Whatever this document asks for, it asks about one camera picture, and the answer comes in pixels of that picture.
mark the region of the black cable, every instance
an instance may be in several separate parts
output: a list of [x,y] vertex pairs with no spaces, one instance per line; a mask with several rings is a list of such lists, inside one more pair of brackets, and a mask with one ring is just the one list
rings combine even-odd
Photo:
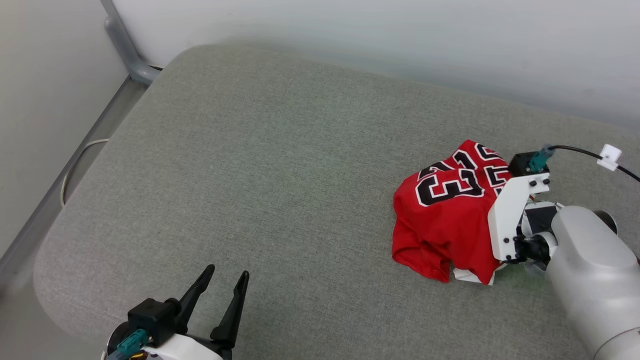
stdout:
[[[600,155],[591,151],[580,149],[579,147],[566,146],[566,145],[553,145],[553,146],[550,146],[548,149],[549,150],[564,149],[564,150],[571,150],[575,152],[581,152],[583,154],[592,156],[598,160],[602,160],[602,157]],[[635,175],[633,172],[627,170],[625,167],[621,165],[618,165],[618,169],[620,169],[620,171],[624,172],[626,175],[629,175],[630,177],[634,178],[634,180],[636,180],[638,183],[640,183],[640,177],[638,175]]]

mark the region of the metal leg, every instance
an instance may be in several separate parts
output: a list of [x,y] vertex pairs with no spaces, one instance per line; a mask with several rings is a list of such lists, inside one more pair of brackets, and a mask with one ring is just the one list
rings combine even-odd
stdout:
[[101,1],[108,15],[104,21],[104,28],[124,61],[131,79],[150,85],[160,74],[160,70],[154,69],[142,61],[111,0]]

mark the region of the gray fabric surface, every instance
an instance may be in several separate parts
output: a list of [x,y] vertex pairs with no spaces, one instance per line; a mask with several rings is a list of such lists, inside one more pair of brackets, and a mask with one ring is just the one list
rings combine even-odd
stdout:
[[[470,138],[510,158],[545,143],[622,148],[638,134],[521,104],[204,46],[167,67],[71,195],[35,267],[66,331],[105,342],[146,297],[209,263],[191,332],[208,336],[251,273],[235,359],[582,359],[544,279],[425,279],[391,259],[401,181]],[[640,245],[637,183],[558,151],[546,199],[610,211]]]

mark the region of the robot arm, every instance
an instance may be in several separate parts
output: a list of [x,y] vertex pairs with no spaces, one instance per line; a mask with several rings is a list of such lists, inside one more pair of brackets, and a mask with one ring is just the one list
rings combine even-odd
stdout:
[[640,265],[592,211],[561,209],[551,224],[558,247],[547,279],[592,359],[640,357]]
[[179,301],[147,299],[131,309],[128,321],[111,335],[106,359],[231,360],[249,283],[248,272],[240,276],[225,315],[211,331],[211,340],[187,334],[191,313],[214,271],[214,265],[207,266]]
[[[548,168],[542,164],[534,173],[528,166],[535,154],[514,157],[509,165],[514,178],[489,212],[494,257],[542,264],[590,359],[639,359],[638,259],[606,213],[579,206],[558,211],[551,202],[528,202],[530,195],[548,191]],[[533,211],[537,224],[530,224]]]

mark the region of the red jersey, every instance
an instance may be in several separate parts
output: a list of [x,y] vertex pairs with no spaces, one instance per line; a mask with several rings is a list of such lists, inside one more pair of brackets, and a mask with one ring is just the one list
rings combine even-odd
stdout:
[[394,260],[443,282],[453,262],[488,284],[500,261],[493,257],[487,214],[508,179],[507,163],[472,140],[407,177],[394,195]]

